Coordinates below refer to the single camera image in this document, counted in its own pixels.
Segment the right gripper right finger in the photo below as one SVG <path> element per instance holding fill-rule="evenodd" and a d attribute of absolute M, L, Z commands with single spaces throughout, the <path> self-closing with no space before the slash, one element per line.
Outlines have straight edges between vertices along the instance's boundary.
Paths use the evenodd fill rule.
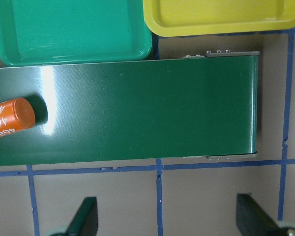
<path fill-rule="evenodd" d="M 242 236 L 288 236 L 249 194 L 236 196 L 236 226 Z"/>

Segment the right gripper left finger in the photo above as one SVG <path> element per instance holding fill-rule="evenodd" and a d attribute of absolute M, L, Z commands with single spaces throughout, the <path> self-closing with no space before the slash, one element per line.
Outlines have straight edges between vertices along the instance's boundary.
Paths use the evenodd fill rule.
<path fill-rule="evenodd" d="M 86 197 L 82 201 L 65 236 L 95 236 L 98 232 L 98 207 L 96 197 Z"/>

